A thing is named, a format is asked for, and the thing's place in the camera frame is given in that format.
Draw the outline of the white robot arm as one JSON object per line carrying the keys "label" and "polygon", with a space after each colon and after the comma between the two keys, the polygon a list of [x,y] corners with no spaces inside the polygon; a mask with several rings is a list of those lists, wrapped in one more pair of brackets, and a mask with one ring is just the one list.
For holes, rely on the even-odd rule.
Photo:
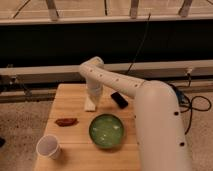
{"label": "white robot arm", "polygon": [[86,80],[85,109],[94,111],[105,86],[133,99],[141,171],[192,171],[178,98],[168,84],[104,69],[93,57],[79,66]]}

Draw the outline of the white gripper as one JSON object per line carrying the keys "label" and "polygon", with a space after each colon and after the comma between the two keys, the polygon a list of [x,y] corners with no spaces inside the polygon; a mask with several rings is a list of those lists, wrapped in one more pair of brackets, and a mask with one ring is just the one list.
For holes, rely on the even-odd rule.
{"label": "white gripper", "polygon": [[93,79],[87,79],[87,93],[94,104],[98,104],[103,92],[103,85]]}

